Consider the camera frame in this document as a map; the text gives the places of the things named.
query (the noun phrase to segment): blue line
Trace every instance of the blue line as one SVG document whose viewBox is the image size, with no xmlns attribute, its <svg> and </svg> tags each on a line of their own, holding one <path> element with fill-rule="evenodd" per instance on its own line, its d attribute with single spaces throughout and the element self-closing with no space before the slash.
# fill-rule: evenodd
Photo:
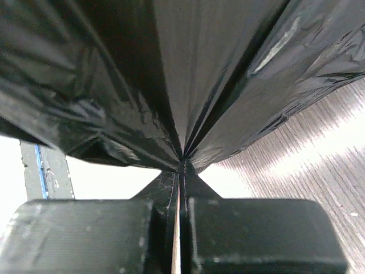
<svg viewBox="0 0 365 274">
<path fill-rule="evenodd" d="M 47 188 L 46 188 L 46 184 L 44 182 L 42 160 L 40 158 L 39 145 L 37 145 L 37 144 L 35 145 L 35 156 L 36 156 L 36 163 L 38 166 L 38 173 L 39 173 L 39 178 L 40 178 L 40 187 L 42 189 L 42 196 L 44 199 L 48 199 Z"/>
</svg>

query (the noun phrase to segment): black plastic bag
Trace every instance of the black plastic bag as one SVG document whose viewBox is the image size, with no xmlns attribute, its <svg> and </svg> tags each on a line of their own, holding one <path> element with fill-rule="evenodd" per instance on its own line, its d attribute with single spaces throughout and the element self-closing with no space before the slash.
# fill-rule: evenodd
<svg viewBox="0 0 365 274">
<path fill-rule="evenodd" d="M 4 0 L 0 131 L 196 169 L 365 73 L 362 0 Z"/>
</svg>

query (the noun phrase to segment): gray wood grain surface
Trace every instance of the gray wood grain surface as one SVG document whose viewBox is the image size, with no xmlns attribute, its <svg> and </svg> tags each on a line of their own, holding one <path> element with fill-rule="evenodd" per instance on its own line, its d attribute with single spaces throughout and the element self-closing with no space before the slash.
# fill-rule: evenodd
<svg viewBox="0 0 365 274">
<path fill-rule="evenodd" d="M 238 173 L 254 197 L 321 203 L 342 242 L 349 273 L 365 273 L 364 80 L 336 90 L 216 165 Z"/>
</svg>

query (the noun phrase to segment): wrinkled black plastic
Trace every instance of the wrinkled black plastic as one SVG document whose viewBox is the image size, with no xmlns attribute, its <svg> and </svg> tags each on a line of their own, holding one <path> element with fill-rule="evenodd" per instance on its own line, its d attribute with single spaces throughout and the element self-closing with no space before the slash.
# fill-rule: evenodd
<svg viewBox="0 0 365 274">
<path fill-rule="evenodd" d="M 362 0 L 5 0 L 0 131 L 175 171 L 365 74 Z"/>
</svg>

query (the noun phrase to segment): blue stripe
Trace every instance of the blue stripe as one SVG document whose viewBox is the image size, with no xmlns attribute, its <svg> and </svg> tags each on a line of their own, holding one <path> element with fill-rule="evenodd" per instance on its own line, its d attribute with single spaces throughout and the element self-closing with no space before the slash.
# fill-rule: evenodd
<svg viewBox="0 0 365 274">
<path fill-rule="evenodd" d="M 44 199 L 48 199 L 47 188 L 46 188 L 46 184 L 44 182 L 42 159 L 40 157 L 39 145 L 37 145 L 37 144 L 35 145 L 35 156 L 36 156 L 36 163 L 38 166 L 38 173 L 39 173 L 39 179 L 40 179 L 40 187 L 42 189 L 42 196 Z"/>
</svg>

